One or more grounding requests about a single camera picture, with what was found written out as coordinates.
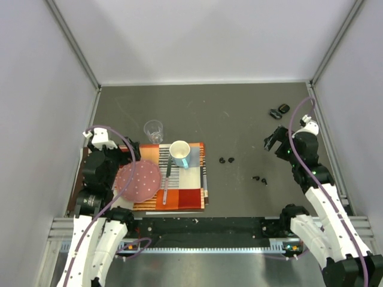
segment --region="light blue mug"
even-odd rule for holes
[[[172,143],[169,148],[170,155],[173,159],[173,162],[185,169],[189,168],[190,161],[190,145],[184,141],[176,141]]]

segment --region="white wall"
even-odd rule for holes
[[[56,0],[101,84],[310,79],[354,0]]]
[[[95,89],[42,0],[0,9],[0,285],[33,286]]]
[[[383,248],[383,1],[366,1],[317,84],[354,208]]]

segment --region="placemat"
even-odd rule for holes
[[[161,189],[157,194],[152,199],[135,203],[133,206],[123,199],[118,199],[114,205],[117,204],[125,208],[133,207],[134,211],[204,210],[209,203],[205,145],[202,142],[189,145],[191,153],[189,168],[185,170],[172,163],[166,205],[162,204],[162,200],[170,144],[140,145],[141,159],[150,160],[160,167],[163,179]],[[120,148],[122,151],[127,150],[125,146],[120,146]]]

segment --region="pink plate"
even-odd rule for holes
[[[132,164],[122,167],[115,178],[117,192],[121,192],[130,175],[132,174]],[[125,200],[141,203],[151,199],[161,187],[160,168],[150,160],[136,162],[136,170],[132,182],[122,194]]]

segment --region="mug handle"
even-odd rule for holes
[[[182,163],[184,164],[184,169],[188,169],[189,165],[187,164],[187,161],[185,158],[182,159]]]

